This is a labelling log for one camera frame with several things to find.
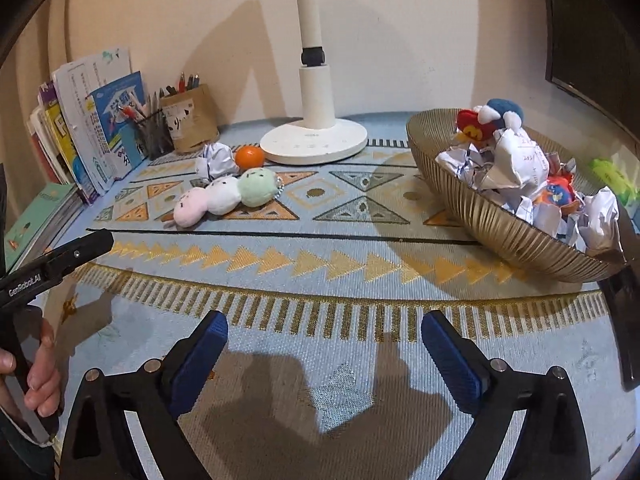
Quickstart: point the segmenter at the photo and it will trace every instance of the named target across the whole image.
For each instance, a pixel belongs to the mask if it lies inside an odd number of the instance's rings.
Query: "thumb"
[[[15,358],[9,352],[0,349],[0,375],[7,375],[15,369]]]

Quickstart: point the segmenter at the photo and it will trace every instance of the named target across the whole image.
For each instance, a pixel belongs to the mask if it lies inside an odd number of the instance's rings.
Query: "green plush ball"
[[[266,168],[245,171],[238,179],[242,203],[247,207],[260,207],[278,194],[278,176]]]

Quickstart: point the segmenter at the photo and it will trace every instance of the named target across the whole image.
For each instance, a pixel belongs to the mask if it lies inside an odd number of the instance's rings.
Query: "tangerine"
[[[259,146],[243,146],[236,152],[236,164],[241,171],[261,168],[264,165],[264,151]]]

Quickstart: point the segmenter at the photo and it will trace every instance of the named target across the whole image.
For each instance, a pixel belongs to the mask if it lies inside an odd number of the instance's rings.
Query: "metal screw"
[[[566,372],[564,371],[564,368],[554,366],[551,368],[551,373],[558,379],[566,379]]]
[[[491,359],[491,368],[496,372],[505,372],[508,367],[508,364],[502,359]]]
[[[100,377],[100,370],[96,368],[91,368],[91,370],[84,374],[84,378],[89,382],[95,381],[98,377]]]
[[[162,363],[158,359],[149,359],[149,361],[145,363],[145,372],[152,374],[160,369],[161,364]]]

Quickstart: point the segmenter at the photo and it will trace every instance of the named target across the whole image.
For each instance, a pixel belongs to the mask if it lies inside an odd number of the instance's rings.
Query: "human hand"
[[[24,405],[29,410],[38,410],[40,416],[53,415],[60,403],[60,372],[56,368],[54,333],[50,323],[42,320],[40,347],[33,366],[27,375],[29,391],[24,396]],[[0,375],[15,370],[15,357],[0,349]]]

